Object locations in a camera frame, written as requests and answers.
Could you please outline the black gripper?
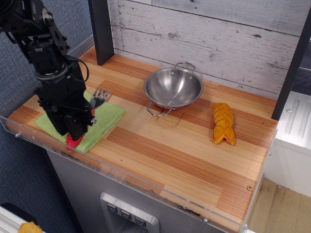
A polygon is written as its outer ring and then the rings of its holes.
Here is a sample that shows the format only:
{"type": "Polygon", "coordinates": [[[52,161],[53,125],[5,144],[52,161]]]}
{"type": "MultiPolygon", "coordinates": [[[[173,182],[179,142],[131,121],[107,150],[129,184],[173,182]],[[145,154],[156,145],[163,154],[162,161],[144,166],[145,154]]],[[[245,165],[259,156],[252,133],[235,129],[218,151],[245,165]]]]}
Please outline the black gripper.
{"type": "Polygon", "coordinates": [[[65,62],[59,71],[37,74],[42,86],[34,89],[39,105],[46,112],[56,131],[69,132],[73,141],[79,140],[96,122],[90,103],[85,99],[86,80],[78,62],[65,62]]]}

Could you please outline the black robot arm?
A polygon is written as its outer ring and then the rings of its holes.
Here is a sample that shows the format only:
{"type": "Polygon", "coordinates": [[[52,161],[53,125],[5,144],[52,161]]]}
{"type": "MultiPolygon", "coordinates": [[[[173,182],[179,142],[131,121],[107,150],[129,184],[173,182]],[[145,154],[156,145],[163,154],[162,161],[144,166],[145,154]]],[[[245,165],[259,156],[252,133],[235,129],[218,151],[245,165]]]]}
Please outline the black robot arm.
{"type": "Polygon", "coordinates": [[[81,60],[68,55],[67,38],[52,14],[40,0],[2,0],[0,30],[34,66],[35,77],[42,83],[34,93],[56,131],[79,140],[96,118],[84,97],[87,79],[79,66],[81,60]]]}

